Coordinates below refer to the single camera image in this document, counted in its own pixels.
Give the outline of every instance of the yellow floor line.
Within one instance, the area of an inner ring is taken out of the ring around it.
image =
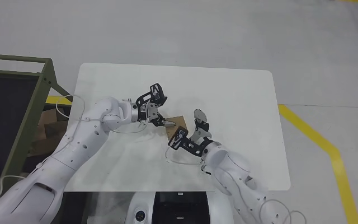
[[[355,3],[357,3],[358,2],[358,0],[340,0],[341,2],[355,2]]]
[[[305,121],[300,119],[285,105],[279,105],[280,114],[286,118],[291,124],[304,133],[309,139],[321,147],[331,158],[333,172],[336,177],[338,190],[341,195],[343,208],[345,210],[347,223],[358,224],[358,214],[354,204],[352,191],[348,182],[345,166],[343,164],[341,153],[331,142],[326,140]]]
[[[48,96],[46,103],[47,104],[56,104],[56,102],[58,101],[58,99],[60,97],[61,96]],[[59,105],[71,105],[72,103],[71,103],[71,101],[67,100],[66,98],[62,98],[58,104]]]

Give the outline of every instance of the cardboard box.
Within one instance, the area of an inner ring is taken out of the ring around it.
[[[169,121],[169,122],[174,122],[175,123],[174,127],[166,127],[168,140],[170,140],[172,138],[172,136],[175,134],[175,132],[177,131],[179,126],[182,126],[185,129],[187,129],[183,116],[176,116],[174,118],[167,118],[166,120]]]
[[[63,117],[56,109],[43,111],[28,156],[52,153],[57,148],[67,130],[67,121],[58,121]]]

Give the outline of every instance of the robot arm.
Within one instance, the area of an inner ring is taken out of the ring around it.
[[[188,131],[179,127],[169,141],[174,150],[183,148],[202,159],[202,171],[211,175],[213,184],[224,194],[232,196],[234,208],[246,224],[282,223],[282,215],[259,191],[250,176],[250,167],[243,156],[228,151],[222,144],[211,140],[209,124],[201,110],[194,111],[195,131],[187,138]]]
[[[17,223],[50,223],[59,210],[68,181],[98,152],[111,130],[146,120],[149,113],[149,123],[155,126],[175,125],[158,112],[166,99],[156,83],[136,103],[112,97],[97,102],[67,130],[51,156],[0,198],[0,223],[14,223],[15,219]]]

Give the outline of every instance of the wire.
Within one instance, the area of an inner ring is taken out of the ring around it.
[[[86,103],[85,103],[84,99],[83,99],[82,97],[78,96],[78,95],[69,94],[69,95],[65,95],[65,96],[62,96],[62,97],[58,98],[58,100],[57,100],[57,102],[56,102],[56,110],[57,110],[57,112],[58,112],[59,114],[61,114],[62,116],[64,116],[65,118],[68,118],[68,119],[69,119],[69,116],[63,114],[63,113],[58,109],[58,103],[60,102],[60,100],[63,99],[63,98],[65,98],[65,97],[68,97],[68,96],[75,96],[75,97],[80,98],[80,99],[82,100],[82,102],[83,102],[83,110],[82,110],[81,117],[79,118],[78,121],[82,120],[82,116],[83,116],[84,110],[85,110],[85,108],[86,108]]]
[[[141,123],[139,126],[144,125],[144,128],[142,128],[141,130],[138,130],[136,132],[117,132],[115,130],[111,130],[112,132],[118,133],[118,134],[134,134],[134,133],[139,133],[145,130],[145,128],[148,126],[146,123]]]
[[[236,181],[234,180],[234,177],[232,177],[229,172],[227,172],[226,170],[222,169],[221,167],[218,166],[218,167],[216,167],[216,168],[221,169],[222,171],[226,172],[226,173],[231,177],[231,179],[234,181],[235,185],[236,185],[237,188],[239,189],[240,197],[243,198],[242,195],[241,195],[240,187],[239,187],[239,185],[236,183]],[[246,204],[246,202],[245,202],[244,200],[242,200],[242,201],[243,201],[243,203],[245,204],[246,208],[248,208],[248,205]],[[266,201],[264,201],[263,204],[260,206],[260,210],[259,210],[259,212],[258,212],[258,216],[259,216],[260,222],[261,222],[262,224],[263,224],[263,222],[262,222],[262,219],[261,219],[261,210],[262,210],[262,207],[263,207],[267,202],[278,202],[278,203],[282,204],[282,205],[286,208],[286,210],[287,210],[287,212],[288,212],[288,215],[286,216],[286,218],[284,219],[284,222],[283,222],[282,224],[285,224],[285,223],[286,223],[286,220],[287,220],[288,217],[290,217],[290,224],[292,224],[292,216],[291,216],[292,213],[300,213],[300,214],[303,216],[303,218],[304,218],[304,224],[307,224],[306,216],[305,216],[302,212],[296,211],[296,210],[290,211],[290,210],[288,209],[288,207],[287,207],[283,202],[281,202],[281,201],[279,201],[279,200],[277,200],[277,199],[269,199],[269,200],[266,200]]]
[[[2,186],[2,182],[5,178],[22,178],[25,179],[25,177],[23,176],[15,176],[15,175],[6,175],[6,176],[2,176],[0,178],[0,195],[2,194],[2,190],[3,190],[3,186]]]
[[[117,132],[117,131],[115,131],[114,129],[111,129],[107,124],[106,124],[106,126],[108,127],[109,130],[111,130],[112,132],[118,133],[118,134],[135,134],[135,133],[142,132],[142,131],[145,130],[145,128],[146,128],[146,127],[148,126],[148,124],[149,124],[149,118],[147,118],[147,109],[148,109],[148,103],[147,103],[146,106],[145,106],[145,117],[146,117],[145,123],[140,122],[140,124],[139,124],[139,126],[138,126],[138,127],[140,127],[141,125],[144,125],[144,128],[141,129],[141,130],[138,130],[138,131],[136,131],[136,132]]]
[[[199,163],[199,164],[189,164],[189,163],[186,163],[186,162],[177,162],[177,161],[174,161],[174,160],[171,160],[170,158],[168,158],[167,156],[167,153],[168,153],[168,150],[170,149],[170,146],[167,148],[166,150],[166,153],[165,153],[165,157],[167,160],[171,161],[171,162],[174,162],[175,164],[180,164],[180,165],[192,165],[192,166],[201,166],[203,165],[202,163]]]

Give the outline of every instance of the white table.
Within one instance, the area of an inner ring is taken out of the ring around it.
[[[159,108],[164,117],[183,115],[191,135],[195,126],[193,111],[201,109],[208,117],[213,139],[242,154],[251,163],[252,176],[265,188],[290,188],[274,82],[269,71],[85,63],[79,70],[75,94],[84,98],[88,110],[106,96],[135,101],[156,82],[168,96]],[[71,118],[81,110],[82,103],[75,98]],[[214,190],[210,176],[198,166],[169,164],[164,157],[166,149],[164,127],[150,124],[136,134],[111,133],[65,190]],[[200,161],[184,150],[169,150],[169,156],[187,162]]]

